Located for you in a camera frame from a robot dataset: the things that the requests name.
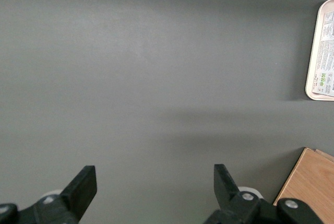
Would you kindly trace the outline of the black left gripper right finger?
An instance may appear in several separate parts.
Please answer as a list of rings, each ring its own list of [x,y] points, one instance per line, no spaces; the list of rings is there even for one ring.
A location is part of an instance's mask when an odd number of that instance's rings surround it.
[[[274,206],[253,192],[241,191],[223,164],[214,166],[213,187],[220,208],[206,223],[323,223],[299,199],[282,198]]]

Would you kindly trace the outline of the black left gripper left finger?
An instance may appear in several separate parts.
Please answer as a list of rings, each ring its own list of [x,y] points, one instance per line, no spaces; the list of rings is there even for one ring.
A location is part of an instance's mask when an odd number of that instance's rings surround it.
[[[23,210],[1,204],[1,223],[79,223],[96,193],[96,168],[84,166],[59,194],[41,197]]]

